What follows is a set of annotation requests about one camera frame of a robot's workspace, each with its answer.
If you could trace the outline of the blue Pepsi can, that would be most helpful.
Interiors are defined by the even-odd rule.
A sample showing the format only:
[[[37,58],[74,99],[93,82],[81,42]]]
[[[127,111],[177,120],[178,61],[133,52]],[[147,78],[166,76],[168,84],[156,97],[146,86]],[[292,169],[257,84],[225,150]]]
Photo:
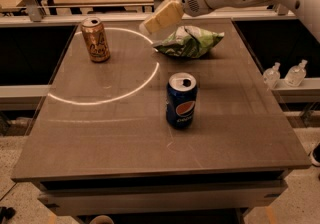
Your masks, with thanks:
[[[166,119],[177,129],[191,125],[197,99],[197,81],[189,73],[175,73],[166,87]]]

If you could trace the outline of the right metal railing post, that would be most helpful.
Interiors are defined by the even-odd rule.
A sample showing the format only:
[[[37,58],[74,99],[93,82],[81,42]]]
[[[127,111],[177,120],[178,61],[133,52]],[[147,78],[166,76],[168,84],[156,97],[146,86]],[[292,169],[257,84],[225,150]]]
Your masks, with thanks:
[[[276,7],[276,13],[278,15],[287,15],[289,13],[289,9],[282,4],[278,4]]]

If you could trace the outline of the clear sanitizer bottle right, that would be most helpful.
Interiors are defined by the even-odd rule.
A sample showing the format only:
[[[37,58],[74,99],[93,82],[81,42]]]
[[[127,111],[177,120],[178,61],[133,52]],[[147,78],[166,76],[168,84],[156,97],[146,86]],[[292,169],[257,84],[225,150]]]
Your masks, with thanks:
[[[298,87],[306,76],[306,65],[308,61],[302,60],[298,65],[289,69],[284,81],[288,86]]]

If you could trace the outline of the clear sanitizer bottle left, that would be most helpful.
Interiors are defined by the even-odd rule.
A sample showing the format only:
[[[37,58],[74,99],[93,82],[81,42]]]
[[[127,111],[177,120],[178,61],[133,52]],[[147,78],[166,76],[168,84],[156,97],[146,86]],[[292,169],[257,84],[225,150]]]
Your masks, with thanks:
[[[280,63],[275,62],[271,68],[268,68],[263,73],[263,81],[270,88],[273,89],[280,79]]]

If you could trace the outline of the green chip bag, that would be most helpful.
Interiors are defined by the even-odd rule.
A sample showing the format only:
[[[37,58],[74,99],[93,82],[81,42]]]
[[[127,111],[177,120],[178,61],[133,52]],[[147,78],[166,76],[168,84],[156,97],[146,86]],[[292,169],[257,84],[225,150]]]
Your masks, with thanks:
[[[153,47],[171,57],[198,59],[209,52],[224,38],[216,33],[196,26],[180,26],[175,32]]]

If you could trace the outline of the black object on floor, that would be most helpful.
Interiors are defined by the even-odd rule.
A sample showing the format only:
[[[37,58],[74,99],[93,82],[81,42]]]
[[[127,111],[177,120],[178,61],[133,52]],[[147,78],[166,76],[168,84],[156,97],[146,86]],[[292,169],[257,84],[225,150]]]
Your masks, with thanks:
[[[12,207],[0,207],[0,224],[6,224],[16,213]]]

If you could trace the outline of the clear sanitizer bottle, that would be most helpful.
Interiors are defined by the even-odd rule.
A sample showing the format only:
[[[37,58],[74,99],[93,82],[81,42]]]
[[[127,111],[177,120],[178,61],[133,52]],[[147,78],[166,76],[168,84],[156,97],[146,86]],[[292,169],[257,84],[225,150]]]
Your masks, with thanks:
[[[270,88],[273,89],[280,79],[280,63],[275,62],[271,68],[268,68],[263,73],[263,81]]]
[[[288,86],[298,87],[306,76],[306,65],[308,61],[302,60],[298,65],[289,69],[284,81]]]

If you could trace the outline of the orange soda can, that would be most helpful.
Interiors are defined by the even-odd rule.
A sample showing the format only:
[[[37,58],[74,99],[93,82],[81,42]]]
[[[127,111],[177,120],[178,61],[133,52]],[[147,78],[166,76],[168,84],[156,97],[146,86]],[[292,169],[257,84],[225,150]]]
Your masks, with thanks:
[[[81,23],[82,35],[92,62],[100,63],[110,58],[110,51],[102,22],[89,17]]]

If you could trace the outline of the grey table drawer frame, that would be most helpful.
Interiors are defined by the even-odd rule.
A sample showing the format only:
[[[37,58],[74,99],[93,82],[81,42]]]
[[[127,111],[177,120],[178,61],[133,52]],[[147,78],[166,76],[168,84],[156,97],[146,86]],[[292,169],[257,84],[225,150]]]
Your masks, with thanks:
[[[253,208],[287,188],[279,172],[46,181],[39,201],[58,215]]]

